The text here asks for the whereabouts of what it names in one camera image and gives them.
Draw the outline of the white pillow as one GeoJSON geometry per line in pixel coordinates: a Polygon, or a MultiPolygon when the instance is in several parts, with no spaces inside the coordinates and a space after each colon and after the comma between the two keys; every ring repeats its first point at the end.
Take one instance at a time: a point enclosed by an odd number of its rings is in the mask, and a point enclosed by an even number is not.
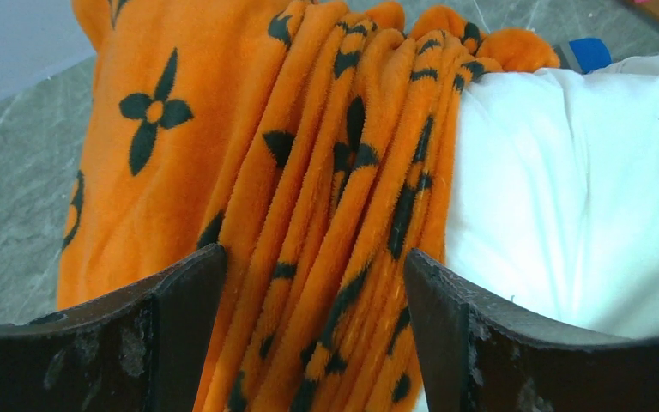
{"type": "Polygon", "coordinates": [[[659,336],[659,54],[463,93],[445,261],[586,330],[659,336]]]}

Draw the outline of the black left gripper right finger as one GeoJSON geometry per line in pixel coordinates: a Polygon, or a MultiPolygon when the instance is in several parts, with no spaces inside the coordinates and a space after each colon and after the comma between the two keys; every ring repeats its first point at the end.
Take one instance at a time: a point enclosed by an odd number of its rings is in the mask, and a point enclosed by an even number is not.
{"type": "Polygon", "coordinates": [[[659,336],[544,317],[419,250],[404,279],[431,411],[659,411],[659,336]]]}

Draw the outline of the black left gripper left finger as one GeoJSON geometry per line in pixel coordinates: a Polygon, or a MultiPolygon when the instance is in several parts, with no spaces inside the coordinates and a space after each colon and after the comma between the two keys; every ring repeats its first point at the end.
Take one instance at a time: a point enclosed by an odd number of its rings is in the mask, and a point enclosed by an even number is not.
{"type": "Polygon", "coordinates": [[[0,411],[190,411],[226,278],[212,244],[25,324],[0,324],[0,411]]]}

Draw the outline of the orange patterned pillowcase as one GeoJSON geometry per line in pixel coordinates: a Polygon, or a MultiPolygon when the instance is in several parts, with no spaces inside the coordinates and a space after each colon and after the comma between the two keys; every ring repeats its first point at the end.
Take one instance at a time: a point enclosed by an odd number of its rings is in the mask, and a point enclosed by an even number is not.
{"type": "Polygon", "coordinates": [[[222,245],[196,411],[411,411],[403,261],[445,254],[463,90],[556,68],[435,6],[75,1],[96,52],[57,305],[222,245]]]}

